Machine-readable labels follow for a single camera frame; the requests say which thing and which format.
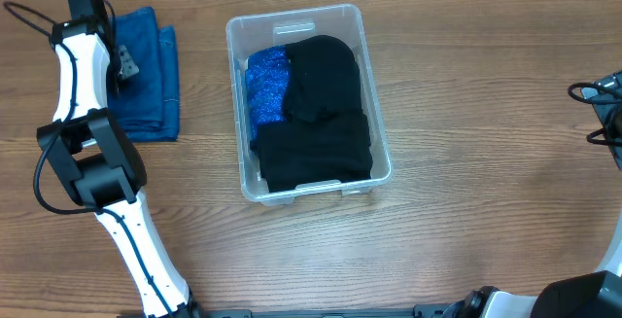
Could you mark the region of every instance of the black cloth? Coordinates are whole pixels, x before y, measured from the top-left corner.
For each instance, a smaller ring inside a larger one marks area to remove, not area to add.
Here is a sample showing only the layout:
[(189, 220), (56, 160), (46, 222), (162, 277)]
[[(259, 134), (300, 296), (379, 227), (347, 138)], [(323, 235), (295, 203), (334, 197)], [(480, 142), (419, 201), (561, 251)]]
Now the black cloth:
[(361, 74), (343, 41), (315, 36), (285, 46), (292, 70), (283, 100), (286, 118), (308, 123), (361, 109)]
[(260, 124), (251, 149), (271, 193), (301, 184), (370, 178), (359, 65), (341, 40), (315, 36), (285, 46), (291, 65), (286, 121)]
[(306, 183), (370, 178), (369, 125), (361, 109), (315, 123), (262, 124), (253, 142), (261, 177), (272, 193)]

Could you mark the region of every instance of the plastic storage container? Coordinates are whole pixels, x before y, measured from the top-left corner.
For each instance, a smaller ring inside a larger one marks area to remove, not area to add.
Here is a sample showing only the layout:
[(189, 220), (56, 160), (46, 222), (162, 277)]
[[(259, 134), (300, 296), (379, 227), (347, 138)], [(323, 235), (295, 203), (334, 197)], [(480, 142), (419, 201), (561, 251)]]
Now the plastic storage container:
[[(246, 61), (255, 52), (301, 41), (316, 35), (334, 36), (354, 52), (361, 69), (363, 111), (369, 122), (373, 157), (371, 179), (341, 183), (324, 181), (297, 186), (294, 190), (270, 193), (259, 173), (259, 159), (250, 150), (251, 126), (246, 101), (244, 73)], [(351, 4), (289, 11), (257, 16), (236, 17), (226, 25), (226, 41), (231, 72), (231, 92), (235, 113), (237, 154), (240, 165), (242, 194), (250, 201), (265, 205), (294, 202), (300, 195), (341, 191), (343, 195), (367, 193), (384, 184), (392, 174), (387, 138), (380, 105), (371, 73), (361, 11)]]

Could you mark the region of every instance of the tabletop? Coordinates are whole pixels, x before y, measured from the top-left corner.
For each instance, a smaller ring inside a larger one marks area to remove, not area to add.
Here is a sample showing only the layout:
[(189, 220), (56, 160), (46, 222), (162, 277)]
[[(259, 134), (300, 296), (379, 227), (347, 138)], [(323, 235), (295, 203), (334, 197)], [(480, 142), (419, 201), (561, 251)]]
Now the tabletop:
[[(66, 0), (15, 0), (68, 19)], [(495, 285), (537, 295), (594, 270), (622, 208), (568, 85), (622, 68), (622, 0), (110, 0), (177, 33), (181, 131), (137, 144), (170, 258), (208, 309), (412, 307)], [(354, 3), (394, 165), (369, 194), (265, 207), (240, 192), (225, 25)], [(32, 193), (58, 63), (0, 12), (0, 317), (110, 317), (141, 302), (92, 215)], [(46, 166), (43, 194), (75, 207)]]

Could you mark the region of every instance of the blue denim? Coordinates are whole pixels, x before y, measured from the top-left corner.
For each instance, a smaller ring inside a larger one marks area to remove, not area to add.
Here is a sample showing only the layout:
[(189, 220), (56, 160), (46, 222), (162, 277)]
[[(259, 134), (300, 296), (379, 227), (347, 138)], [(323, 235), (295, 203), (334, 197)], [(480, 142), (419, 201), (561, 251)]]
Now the blue denim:
[(117, 45), (125, 45), (139, 73), (127, 79), (108, 107), (134, 142), (174, 141), (179, 133), (179, 68), (173, 26), (157, 28), (156, 13), (141, 8), (117, 17)]

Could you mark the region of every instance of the blue sparkly fabric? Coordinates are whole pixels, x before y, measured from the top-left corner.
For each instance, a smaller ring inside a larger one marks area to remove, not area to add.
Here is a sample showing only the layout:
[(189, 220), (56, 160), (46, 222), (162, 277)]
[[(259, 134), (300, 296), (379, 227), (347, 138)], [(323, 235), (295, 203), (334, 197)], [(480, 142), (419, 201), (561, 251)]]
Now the blue sparkly fabric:
[(283, 98), (290, 81), (290, 62), (285, 46), (254, 53), (246, 69), (246, 99), (249, 105), (253, 139), (260, 124), (282, 122)]

